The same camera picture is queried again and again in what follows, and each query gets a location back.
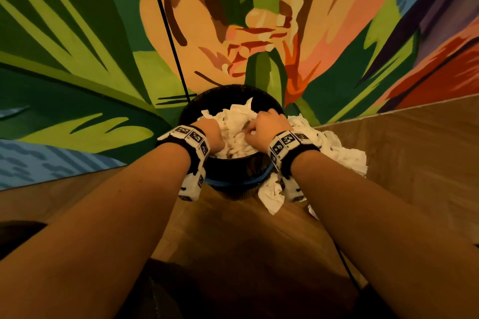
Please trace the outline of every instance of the left hand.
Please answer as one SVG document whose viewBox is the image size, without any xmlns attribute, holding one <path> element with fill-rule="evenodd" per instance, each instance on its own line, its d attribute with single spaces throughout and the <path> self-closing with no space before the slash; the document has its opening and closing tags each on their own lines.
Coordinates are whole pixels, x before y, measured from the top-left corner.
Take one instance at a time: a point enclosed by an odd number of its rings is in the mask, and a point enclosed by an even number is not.
<svg viewBox="0 0 479 319">
<path fill-rule="evenodd" d="M 200 128 L 207 136 L 211 154 L 215 154 L 223 150 L 225 141 L 221 136 L 218 122 L 214 119 L 207 119 L 203 117 L 197 122 L 192 123 L 193 126 Z"/>
</svg>

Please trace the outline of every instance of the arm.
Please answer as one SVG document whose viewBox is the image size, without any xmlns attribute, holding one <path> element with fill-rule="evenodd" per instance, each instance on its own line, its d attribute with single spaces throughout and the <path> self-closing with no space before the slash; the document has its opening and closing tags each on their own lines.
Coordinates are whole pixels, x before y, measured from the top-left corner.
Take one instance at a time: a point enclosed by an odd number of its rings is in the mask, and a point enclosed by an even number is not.
<svg viewBox="0 0 479 319">
<path fill-rule="evenodd" d="M 195 123 L 212 152 L 218 123 Z M 110 318 L 153 253 L 190 166 L 165 143 L 101 184 L 0 261 L 2 317 Z"/>
<path fill-rule="evenodd" d="M 247 139 L 264 151 L 291 129 L 285 122 L 258 115 L 256 135 Z M 479 318 L 479 250 L 470 242 L 320 152 L 298 155 L 291 173 L 326 230 L 398 316 Z"/>
</svg>

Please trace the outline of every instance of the blue band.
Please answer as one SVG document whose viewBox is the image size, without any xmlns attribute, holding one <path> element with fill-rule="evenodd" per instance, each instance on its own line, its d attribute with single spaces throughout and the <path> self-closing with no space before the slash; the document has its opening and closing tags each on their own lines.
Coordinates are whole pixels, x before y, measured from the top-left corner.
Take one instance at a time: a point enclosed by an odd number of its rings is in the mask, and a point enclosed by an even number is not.
<svg viewBox="0 0 479 319">
<path fill-rule="evenodd" d="M 218 180 L 212 180 L 212 179 L 208 179 L 208 177 L 205 179 L 205 183 L 208 183 L 209 185 L 212 185 L 213 187 L 229 187 L 229 186 L 242 186 L 242 185 L 248 185 L 248 184 L 255 184 L 255 183 L 260 183 L 261 181 L 263 181 L 267 175 L 272 171 L 273 169 L 273 164 L 271 163 L 271 165 L 264 171 L 263 174 L 261 174 L 261 176 L 259 176 L 258 178 L 254 178 L 254 179 L 251 179 L 251 180 L 248 180 L 246 182 L 241 182 L 241 183 L 229 183 L 229 182 L 222 182 L 222 181 L 218 181 Z"/>
</svg>

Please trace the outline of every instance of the right hand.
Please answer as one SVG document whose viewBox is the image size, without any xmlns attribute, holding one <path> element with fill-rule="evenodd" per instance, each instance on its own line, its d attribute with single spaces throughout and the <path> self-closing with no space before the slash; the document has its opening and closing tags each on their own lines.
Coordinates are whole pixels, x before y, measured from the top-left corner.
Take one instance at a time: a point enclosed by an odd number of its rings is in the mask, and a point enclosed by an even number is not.
<svg viewBox="0 0 479 319">
<path fill-rule="evenodd" d="M 268 112 L 260 111 L 255 120 L 249 123 L 245 131 L 246 142 L 262 153 L 268 153 L 273 138 L 280 132 L 292 130 L 286 116 L 279 115 L 273 108 Z"/>
</svg>

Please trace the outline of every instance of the painted wall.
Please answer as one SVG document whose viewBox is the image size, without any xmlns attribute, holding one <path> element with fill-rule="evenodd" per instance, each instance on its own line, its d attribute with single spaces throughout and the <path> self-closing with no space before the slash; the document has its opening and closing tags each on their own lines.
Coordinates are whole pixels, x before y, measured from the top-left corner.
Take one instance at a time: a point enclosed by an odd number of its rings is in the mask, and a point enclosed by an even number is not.
<svg viewBox="0 0 479 319">
<path fill-rule="evenodd" d="M 312 125 L 479 92 L 479 0 L 0 0 L 0 189 L 128 164 L 209 88 Z"/>
</svg>

